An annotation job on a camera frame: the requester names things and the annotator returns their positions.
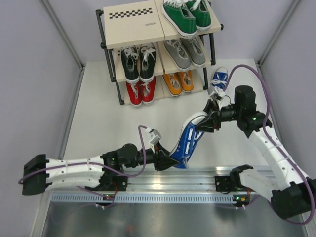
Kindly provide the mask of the grey sneaker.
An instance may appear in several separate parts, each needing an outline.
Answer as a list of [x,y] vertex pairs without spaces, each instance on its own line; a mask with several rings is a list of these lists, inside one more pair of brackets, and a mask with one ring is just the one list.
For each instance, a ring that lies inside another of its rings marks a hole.
[[180,71],[188,71],[192,65],[191,59],[182,45],[180,39],[170,39],[163,42],[167,54],[176,64]]
[[181,38],[180,40],[182,45],[188,52],[192,64],[196,67],[203,67],[206,63],[206,58],[197,38]]

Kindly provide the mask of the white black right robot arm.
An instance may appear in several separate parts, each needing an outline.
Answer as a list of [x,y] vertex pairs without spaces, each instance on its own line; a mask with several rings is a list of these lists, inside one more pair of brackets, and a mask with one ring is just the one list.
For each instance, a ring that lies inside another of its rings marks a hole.
[[316,209],[316,181],[297,166],[279,141],[266,114],[257,110],[256,94],[250,86],[235,88],[234,103],[220,107],[211,98],[204,107],[206,117],[197,130],[214,132],[222,123],[235,121],[238,128],[259,150],[275,179],[271,180],[250,165],[238,166],[230,172],[230,186],[234,190],[249,188],[264,197],[281,219],[288,219]]

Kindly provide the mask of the green sneaker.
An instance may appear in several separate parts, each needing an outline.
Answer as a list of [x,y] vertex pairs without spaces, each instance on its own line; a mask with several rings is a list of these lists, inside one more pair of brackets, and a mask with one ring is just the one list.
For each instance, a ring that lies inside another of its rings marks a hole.
[[186,3],[190,13],[196,19],[197,29],[199,31],[206,31],[211,26],[211,16],[208,10],[207,0],[189,0]]
[[162,13],[177,33],[183,38],[196,36],[196,18],[187,7],[188,0],[164,0]]

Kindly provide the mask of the orange sneaker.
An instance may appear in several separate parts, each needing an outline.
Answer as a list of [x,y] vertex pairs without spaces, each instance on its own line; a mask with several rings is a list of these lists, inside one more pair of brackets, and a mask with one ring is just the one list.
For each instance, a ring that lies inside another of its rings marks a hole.
[[178,97],[182,93],[182,86],[176,74],[163,74],[163,80],[173,97]]
[[180,79],[182,90],[185,93],[191,93],[194,89],[191,71],[178,72],[177,75]]

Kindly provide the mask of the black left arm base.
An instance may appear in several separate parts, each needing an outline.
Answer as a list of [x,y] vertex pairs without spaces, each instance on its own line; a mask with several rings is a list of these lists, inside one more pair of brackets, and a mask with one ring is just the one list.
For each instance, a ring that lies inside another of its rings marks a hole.
[[126,176],[103,175],[97,187],[99,191],[126,191],[128,178]]

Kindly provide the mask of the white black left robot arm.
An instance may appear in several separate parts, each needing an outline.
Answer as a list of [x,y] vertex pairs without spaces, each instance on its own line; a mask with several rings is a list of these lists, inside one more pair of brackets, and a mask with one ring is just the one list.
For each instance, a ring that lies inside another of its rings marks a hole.
[[103,155],[78,159],[48,159],[37,155],[24,165],[19,181],[22,194],[31,196],[52,189],[81,187],[89,192],[126,191],[128,178],[125,168],[145,168],[152,164],[156,171],[164,171],[179,164],[160,143],[153,148],[139,150],[128,143]]

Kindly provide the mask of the red sneaker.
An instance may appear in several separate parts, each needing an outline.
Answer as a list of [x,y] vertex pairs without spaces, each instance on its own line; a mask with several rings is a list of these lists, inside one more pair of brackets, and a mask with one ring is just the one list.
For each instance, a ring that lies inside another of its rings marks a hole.
[[142,101],[144,104],[148,105],[154,101],[154,94],[156,88],[156,78],[150,82],[142,82],[141,90],[142,90]]
[[140,81],[136,83],[126,82],[126,89],[130,98],[130,102],[133,106],[140,106],[142,104]]

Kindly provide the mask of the black sneaker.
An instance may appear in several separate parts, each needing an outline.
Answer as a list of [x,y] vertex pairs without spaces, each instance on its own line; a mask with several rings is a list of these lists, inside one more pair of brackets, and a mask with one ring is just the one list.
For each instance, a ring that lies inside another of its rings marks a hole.
[[153,43],[140,46],[140,80],[150,83],[155,76],[157,51]]
[[120,51],[121,63],[125,79],[128,83],[134,84],[139,81],[137,60],[139,57],[136,46],[125,46]]

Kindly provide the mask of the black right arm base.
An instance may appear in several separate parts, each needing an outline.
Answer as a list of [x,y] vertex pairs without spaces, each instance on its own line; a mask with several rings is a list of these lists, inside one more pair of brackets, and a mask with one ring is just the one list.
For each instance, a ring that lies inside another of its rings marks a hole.
[[228,194],[235,191],[247,191],[247,187],[241,184],[240,174],[253,169],[250,165],[242,165],[233,168],[228,175],[215,176],[216,191]]

